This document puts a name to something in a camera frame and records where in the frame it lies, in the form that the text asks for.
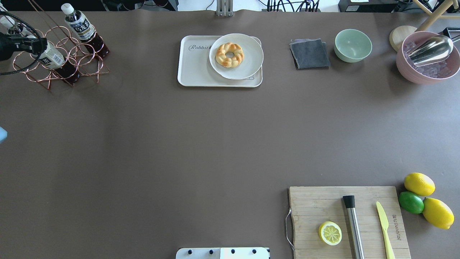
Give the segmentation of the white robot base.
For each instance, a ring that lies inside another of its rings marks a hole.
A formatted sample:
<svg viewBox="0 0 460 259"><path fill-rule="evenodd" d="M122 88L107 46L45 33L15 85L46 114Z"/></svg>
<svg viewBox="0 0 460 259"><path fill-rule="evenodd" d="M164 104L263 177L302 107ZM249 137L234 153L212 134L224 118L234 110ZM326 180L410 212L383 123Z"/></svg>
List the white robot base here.
<svg viewBox="0 0 460 259"><path fill-rule="evenodd" d="M176 259L270 259L270 249L260 246L193 247L176 252Z"/></svg>

